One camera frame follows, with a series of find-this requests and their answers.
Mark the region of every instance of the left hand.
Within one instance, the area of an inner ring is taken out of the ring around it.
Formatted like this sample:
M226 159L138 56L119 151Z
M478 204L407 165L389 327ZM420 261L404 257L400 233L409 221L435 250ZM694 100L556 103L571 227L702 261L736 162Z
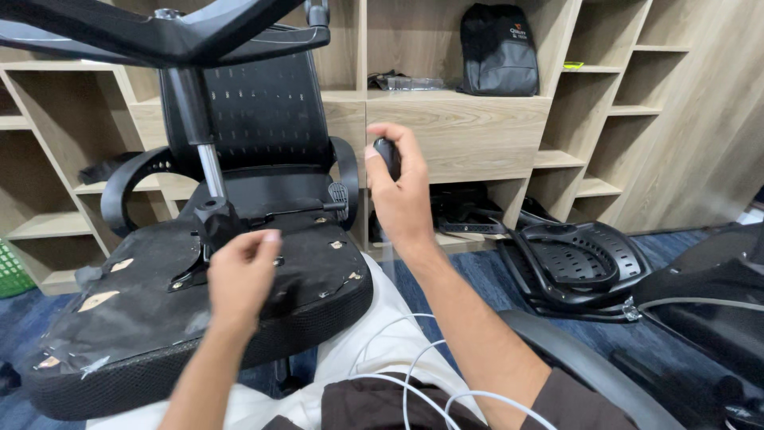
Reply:
M212 255L207 271L210 327L252 335L274 283L274 260L281 250L279 230L258 230L236 236Z

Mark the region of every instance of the white pants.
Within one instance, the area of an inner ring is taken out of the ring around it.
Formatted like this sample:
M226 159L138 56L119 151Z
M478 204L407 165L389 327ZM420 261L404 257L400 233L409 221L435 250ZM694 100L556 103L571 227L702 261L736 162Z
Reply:
M353 359L385 324L410 314L411 310L380 266L364 254L374 281L371 307L351 327L319 345L318 363L314 382L285 399L275 400L241 384L231 388L225 429L250 430L263 428L276 415L282 415L305 430L321 428L321 396L327 384L345 380L353 367ZM399 321L377 336L366 354L358 360L357 373L406 373L416 355L430 342L414 318ZM412 376L436 385L449 395L468 390L467 384L448 365L442 355L431 348L416 363ZM471 397L457 400L467 406L479 419L485 421L478 405ZM103 419L88 421L88 430L153 429L159 426L169 401L156 402L138 409Z

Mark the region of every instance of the fingernail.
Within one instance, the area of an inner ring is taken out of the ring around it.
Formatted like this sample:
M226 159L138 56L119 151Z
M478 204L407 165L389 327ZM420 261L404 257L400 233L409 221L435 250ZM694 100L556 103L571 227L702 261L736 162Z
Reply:
M268 233L265 233L265 237L263 238L264 242L278 242L281 240L281 231L279 230L271 230Z
M379 154L380 153L377 152L377 150L374 149L373 146L369 145L366 147L366 151L364 152L364 159L368 160L369 158L376 157Z

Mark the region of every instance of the chair armrest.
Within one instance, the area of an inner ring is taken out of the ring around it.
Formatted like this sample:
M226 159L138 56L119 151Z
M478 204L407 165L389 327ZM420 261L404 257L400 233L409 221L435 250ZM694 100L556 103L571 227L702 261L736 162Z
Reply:
M345 231L350 230L358 212L358 163L355 161L355 151L345 140L329 138L335 152L335 160L339 167L340 182L348 189L348 219L341 223Z
M526 343L541 350L594 391L623 410L639 428L684 430L654 398L591 348L523 311L500 311L499 316Z
M170 147L152 149L124 163L106 182L101 196L101 215L114 234L126 237L138 226L130 220L127 201L141 180L154 173L180 173Z

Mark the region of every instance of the yellow-green object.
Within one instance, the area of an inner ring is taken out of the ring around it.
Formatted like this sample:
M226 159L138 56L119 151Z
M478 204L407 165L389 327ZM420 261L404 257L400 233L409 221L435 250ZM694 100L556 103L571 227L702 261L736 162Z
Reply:
M562 66L566 69L580 69L584 63L580 61L565 61Z
M0 298L19 295L37 287L13 252L0 240Z

